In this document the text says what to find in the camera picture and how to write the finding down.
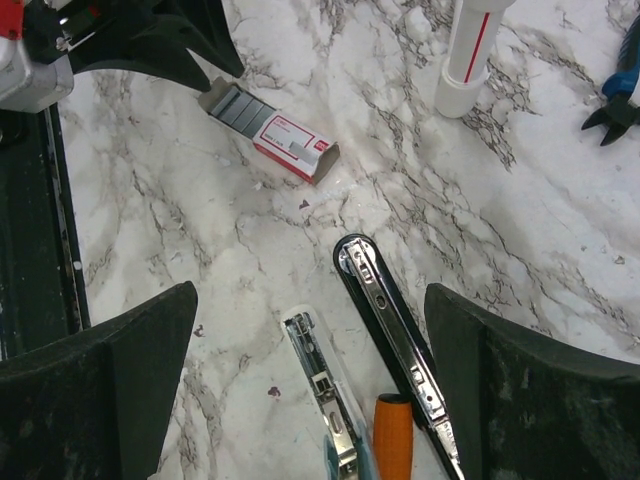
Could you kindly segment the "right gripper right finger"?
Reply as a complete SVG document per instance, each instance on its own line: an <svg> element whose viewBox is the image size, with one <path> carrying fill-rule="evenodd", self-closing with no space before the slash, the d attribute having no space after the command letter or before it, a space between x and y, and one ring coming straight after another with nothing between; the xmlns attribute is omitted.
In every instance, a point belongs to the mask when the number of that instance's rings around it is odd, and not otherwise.
<svg viewBox="0 0 640 480"><path fill-rule="evenodd" d="M467 479L636 479L639 367L497 316L441 284L424 310Z"/></svg>

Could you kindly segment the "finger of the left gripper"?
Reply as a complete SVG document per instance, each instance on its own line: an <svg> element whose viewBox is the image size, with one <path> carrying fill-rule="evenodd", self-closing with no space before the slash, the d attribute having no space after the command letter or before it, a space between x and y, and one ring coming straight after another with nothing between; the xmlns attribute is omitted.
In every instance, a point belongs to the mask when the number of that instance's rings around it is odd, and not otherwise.
<svg viewBox="0 0 640 480"><path fill-rule="evenodd" d="M208 77L158 16L31 14L29 56L45 65L63 57L74 74L124 70L204 92Z"/></svg>
<svg viewBox="0 0 640 480"><path fill-rule="evenodd" d="M152 1L155 32L190 50L234 78L245 66L231 39L220 0Z"/></svg>

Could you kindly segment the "red white staple box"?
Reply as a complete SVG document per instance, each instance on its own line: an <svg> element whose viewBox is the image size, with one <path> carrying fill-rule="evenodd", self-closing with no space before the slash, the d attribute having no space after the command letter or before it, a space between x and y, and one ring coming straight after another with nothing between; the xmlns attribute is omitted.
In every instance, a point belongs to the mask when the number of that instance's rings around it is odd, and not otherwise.
<svg viewBox="0 0 640 480"><path fill-rule="evenodd" d="M249 139L253 147L304 181L316 185L340 156L338 143L218 77L198 98L213 119Z"/></svg>

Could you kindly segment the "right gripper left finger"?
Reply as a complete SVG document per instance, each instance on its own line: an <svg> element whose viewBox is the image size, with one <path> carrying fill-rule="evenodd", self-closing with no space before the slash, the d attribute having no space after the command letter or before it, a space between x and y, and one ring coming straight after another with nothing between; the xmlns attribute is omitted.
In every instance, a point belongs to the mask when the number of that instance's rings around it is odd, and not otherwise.
<svg viewBox="0 0 640 480"><path fill-rule="evenodd" d="M147 479L158 469L198 306L176 284L1 363L4 479Z"/></svg>

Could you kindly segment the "black stapler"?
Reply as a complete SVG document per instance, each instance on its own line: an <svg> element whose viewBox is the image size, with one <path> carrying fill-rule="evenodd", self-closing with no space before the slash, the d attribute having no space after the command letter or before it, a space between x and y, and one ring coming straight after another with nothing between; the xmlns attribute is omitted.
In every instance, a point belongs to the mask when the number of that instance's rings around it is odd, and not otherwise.
<svg viewBox="0 0 640 480"><path fill-rule="evenodd" d="M364 234L349 234L336 244L333 261L397 389L409 397L417 426L448 477L462 479L433 356L377 245Z"/></svg>

